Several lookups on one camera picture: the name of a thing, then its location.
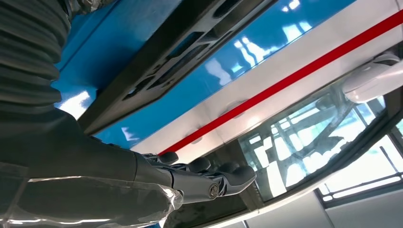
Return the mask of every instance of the white panel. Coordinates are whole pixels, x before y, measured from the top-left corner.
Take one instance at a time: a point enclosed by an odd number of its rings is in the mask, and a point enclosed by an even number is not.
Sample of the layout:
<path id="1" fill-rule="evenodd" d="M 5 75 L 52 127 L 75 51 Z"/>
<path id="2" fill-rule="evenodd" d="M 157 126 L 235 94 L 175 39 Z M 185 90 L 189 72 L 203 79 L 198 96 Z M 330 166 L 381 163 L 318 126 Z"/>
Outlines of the white panel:
<path id="1" fill-rule="evenodd" d="M 403 224 L 403 191 L 326 210 L 335 228 L 399 228 Z"/>
<path id="2" fill-rule="evenodd" d="M 204 101 L 209 117 L 217 118 L 228 104 L 251 98 L 397 11 L 394 0 L 358 0 Z M 225 142 L 235 138 L 402 39 L 401 27 L 381 35 L 228 121 L 217 133 Z"/>
<path id="3" fill-rule="evenodd" d="M 399 9 L 403 9 L 403 0 L 396 0 Z"/>
<path id="4" fill-rule="evenodd" d="M 250 228 L 332 228 L 313 192 L 247 220 Z"/>
<path id="5" fill-rule="evenodd" d="M 198 106 L 172 121 L 147 139 L 143 140 L 131 150 L 139 153 L 160 153 L 169 146 L 185 138 L 190 133 L 210 122 L 205 110 Z M 189 163 L 198 156 L 204 154 L 222 144 L 222 140 L 216 131 L 212 131 L 193 143 L 177 151 L 180 163 Z"/>

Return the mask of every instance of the red stripe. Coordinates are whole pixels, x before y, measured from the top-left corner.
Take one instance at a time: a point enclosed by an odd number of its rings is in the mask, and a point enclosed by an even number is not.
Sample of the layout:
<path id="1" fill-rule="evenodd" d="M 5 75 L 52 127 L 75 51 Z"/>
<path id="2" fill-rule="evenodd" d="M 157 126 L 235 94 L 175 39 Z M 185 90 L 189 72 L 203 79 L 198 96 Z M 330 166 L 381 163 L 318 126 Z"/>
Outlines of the red stripe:
<path id="1" fill-rule="evenodd" d="M 264 91 L 257 94 L 256 96 L 252 97 L 251 99 L 238 105 L 237 107 L 230 110 L 226 114 L 218 117 L 217 119 L 213 120 L 209 124 L 203 126 L 199 130 L 195 131 L 194 133 L 190 134 L 189 136 L 185 137 L 184 139 L 182 139 L 179 142 L 175 143 L 174 145 L 170 146 L 169 148 L 167 148 L 166 150 L 161 152 L 160 155 L 164 154 L 168 151 L 175 152 L 175 151 L 183 148 L 184 146 L 195 141 L 196 139 L 198 139 L 198 138 L 202 137 L 203 135 L 209 133 L 210 131 L 216 129 L 217 127 L 223 125 L 227 121 L 233 119 L 237 115 L 245 112 L 246 110 L 250 109 L 251 107 L 262 102 L 263 100 L 273 96 L 275 93 L 283 90 L 284 88 L 290 86 L 291 84 L 312 74 L 313 72 L 315 72 L 318 69 L 326 66 L 327 64 L 335 61 L 336 59 L 347 54 L 348 52 L 358 48 L 359 46 L 382 35 L 383 33 L 393 29 L 394 27 L 396 27 L 402 23 L 403 23 L 403 10 L 393 14 L 392 16 L 388 17 L 387 19 L 383 20 L 382 22 L 378 23 L 377 25 L 373 26 L 372 28 L 368 29 L 367 31 L 352 38 L 351 40 L 340 45 L 339 47 L 335 48 L 334 50 L 328 52 L 327 54 L 323 55 L 322 57 L 318 58 L 317 60 L 315 60 L 315 61 L 311 62 L 310 64 L 306 65 L 305 67 L 299 69 L 295 73 L 293 73 L 293 74 L 287 76 L 286 78 L 282 79 L 281 81 L 277 82 L 273 86 L 270 86 L 269 88 L 265 89 Z"/>

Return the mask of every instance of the robotic arm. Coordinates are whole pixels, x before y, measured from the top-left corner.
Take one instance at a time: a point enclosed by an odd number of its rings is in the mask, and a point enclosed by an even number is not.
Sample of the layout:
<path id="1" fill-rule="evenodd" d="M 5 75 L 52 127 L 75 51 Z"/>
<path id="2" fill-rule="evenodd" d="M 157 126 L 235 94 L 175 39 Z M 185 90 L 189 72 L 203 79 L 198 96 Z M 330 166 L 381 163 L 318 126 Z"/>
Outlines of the robotic arm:
<path id="1" fill-rule="evenodd" d="M 141 155 L 87 136 L 50 86 L 70 23 L 64 1 L 0 0 L 0 222 L 5 226 L 139 227 L 182 203 L 241 192 L 249 166 L 209 172 L 199 158 Z"/>

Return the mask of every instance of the robotic hand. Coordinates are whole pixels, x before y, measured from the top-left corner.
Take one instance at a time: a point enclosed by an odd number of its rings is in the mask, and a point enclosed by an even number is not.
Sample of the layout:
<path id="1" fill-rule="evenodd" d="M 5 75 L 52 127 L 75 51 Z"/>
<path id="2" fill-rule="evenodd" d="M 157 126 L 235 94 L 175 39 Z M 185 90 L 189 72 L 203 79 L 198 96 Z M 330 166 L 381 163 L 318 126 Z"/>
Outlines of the robotic hand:
<path id="1" fill-rule="evenodd" d="M 213 200 L 216 197 L 234 195 L 242 192 L 256 178 L 249 166 L 239 167 L 227 163 L 217 171 L 207 171 L 211 164 L 204 157 L 189 164 L 170 165 L 178 160 L 173 152 L 162 156 L 144 155 L 149 163 L 162 173 L 171 175 L 172 188 L 183 194 L 183 203 Z"/>

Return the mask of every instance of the black metal bracket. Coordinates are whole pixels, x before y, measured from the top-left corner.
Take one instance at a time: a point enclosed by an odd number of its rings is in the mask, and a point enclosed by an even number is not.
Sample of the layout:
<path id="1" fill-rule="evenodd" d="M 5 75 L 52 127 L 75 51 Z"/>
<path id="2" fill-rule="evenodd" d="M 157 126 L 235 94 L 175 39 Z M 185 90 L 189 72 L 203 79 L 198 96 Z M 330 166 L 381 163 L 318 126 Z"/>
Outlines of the black metal bracket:
<path id="1" fill-rule="evenodd" d="M 78 120 L 86 134 L 136 112 L 170 89 L 276 0 L 183 0 Z"/>

